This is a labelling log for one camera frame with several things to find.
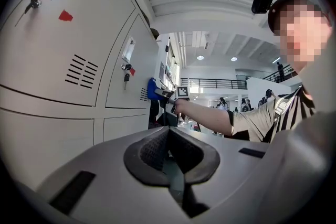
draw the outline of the column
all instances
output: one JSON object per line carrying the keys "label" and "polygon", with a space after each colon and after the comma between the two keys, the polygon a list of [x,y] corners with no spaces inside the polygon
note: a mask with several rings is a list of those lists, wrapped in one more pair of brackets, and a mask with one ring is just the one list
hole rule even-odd
{"label": "column", "polygon": [[238,95],[238,111],[241,112],[241,107],[242,107],[242,95]]}

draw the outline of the cap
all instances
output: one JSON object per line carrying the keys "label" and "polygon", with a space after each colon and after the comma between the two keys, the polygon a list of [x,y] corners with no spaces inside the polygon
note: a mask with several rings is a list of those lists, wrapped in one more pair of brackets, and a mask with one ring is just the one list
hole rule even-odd
{"label": "cap", "polygon": [[293,4],[293,1],[294,0],[276,0],[273,3],[273,5],[271,5],[268,12],[268,26],[273,33],[274,33],[274,22],[275,19],[278,17],[281,9],[288,4]]}
{"label": "cap", "polygon": [[[329,18],[327,15],[322,11],[320,6],[315,5],[314,3],[310,2],[309,0],[303,0],[306,4],[310,4],[314,6],[314,11],[319,11],[322,13],[323,16],[325,16],[329,21]],[[283,9],[284,6],[289,5],[289,4],[294,4],[294,0],[276,0],[273,5],[271,5],[269,12],[268,12],[268,26],[269,29],[274,33],[274,23],[276,18],[278,17],[280,11]]]}

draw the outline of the security camera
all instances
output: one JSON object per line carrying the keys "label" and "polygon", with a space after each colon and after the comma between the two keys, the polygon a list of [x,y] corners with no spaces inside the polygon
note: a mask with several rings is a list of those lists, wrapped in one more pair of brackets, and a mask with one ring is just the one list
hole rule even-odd
{"label": "security camera", "polygon": [[253,0],[252,12],[254,14],[267,13],[273,0]]}

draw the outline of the key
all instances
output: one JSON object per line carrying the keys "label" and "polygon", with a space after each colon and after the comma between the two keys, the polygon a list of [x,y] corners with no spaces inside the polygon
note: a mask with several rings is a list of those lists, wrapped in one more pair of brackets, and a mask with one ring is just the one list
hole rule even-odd
{"label": "key", "polygon": [[31,9],[31,8],[38,8],[41,6],[41,0],[30,0],[29,5],[26,7],[25,11],[22,13],[22,15],[20,16],[19,20],[17,21],[16,25],[19,23],[19,21],[21,20],[21,18]]}
{"label": "key", "polygon": [[125,70],[125,71],[128,71],[128,70],[130,70],[132,68],[132,65],[130,65],[129,63],[127,64],[127,65],[125,65],[125,64],[122,64],[121,65],[121,69],[122,70]]}
{"label": "key", "polygon": [[129,80],[130,80],[130,74],[126,74],[124,77],[124,82],[125,82],[124,91],[126,90],[126,84]]}

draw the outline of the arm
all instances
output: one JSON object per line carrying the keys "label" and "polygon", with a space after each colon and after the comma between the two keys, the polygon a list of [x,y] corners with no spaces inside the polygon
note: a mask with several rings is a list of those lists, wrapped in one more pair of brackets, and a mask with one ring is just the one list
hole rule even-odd
{"label": "arm", "polygon": [[224,135],[232,135],[232,125],[227,111],[207,108],[183,99],[177,99],[175,105],[176,114],[184,113],[210,130]]}

